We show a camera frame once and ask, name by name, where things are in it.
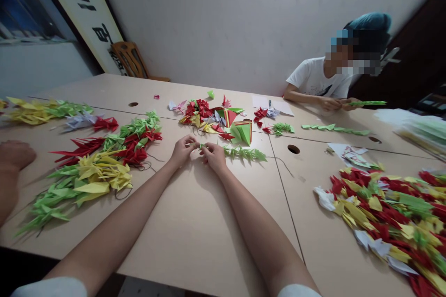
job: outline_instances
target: white t-shirt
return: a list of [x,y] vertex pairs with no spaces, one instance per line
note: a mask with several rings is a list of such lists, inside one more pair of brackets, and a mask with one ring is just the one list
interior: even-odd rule
[[287,82],[300,93],[332,98],[347,98],[352,76],[346,71],[330,79],[324,74],[325,57],[304,60],[289,76]]

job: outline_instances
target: blue hair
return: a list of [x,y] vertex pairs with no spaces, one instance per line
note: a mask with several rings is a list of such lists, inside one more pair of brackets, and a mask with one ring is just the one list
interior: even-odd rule
[[387,13],[368,13],[353,20],[349,26],[354,30],[384,30],[389,32],[392,17]]

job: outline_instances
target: hair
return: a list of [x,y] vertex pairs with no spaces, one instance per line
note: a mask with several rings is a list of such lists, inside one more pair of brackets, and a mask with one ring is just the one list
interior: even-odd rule
[[378,60],[386,51],[392,18],[386,13],[368,13],[347,23],[336,45],[352,45],[359,59]]

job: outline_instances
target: white wall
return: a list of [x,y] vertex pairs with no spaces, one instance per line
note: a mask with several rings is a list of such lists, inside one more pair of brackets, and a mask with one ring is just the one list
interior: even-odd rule
[[25,98],[95,73],[74,43],[0,46],[0,98]]
[[281,95],[337,29],[372,11],[397,32],[425,0],[109,0],[152,75],[173,82]]

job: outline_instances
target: forearm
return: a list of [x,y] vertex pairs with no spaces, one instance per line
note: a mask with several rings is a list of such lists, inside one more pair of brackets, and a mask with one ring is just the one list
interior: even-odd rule
[[305,264],[271,215],[227,168],[218,174],[271,296],[277,296],[281,288],[292,283],[317,291]]
[[0,166],[0,227],[3,226],[9,214],[19,200],[19,190],[17,182],[19,179],[19,169],[10,165]]
[[177,167],[168,161],[129,199],[116,208],[45,278],[70,276],[82,281],[95,296],[119,267],[144,228]]
[[308,95],[296,91],[286,91],[283,98],[298,103],[318,104],[319,96]]

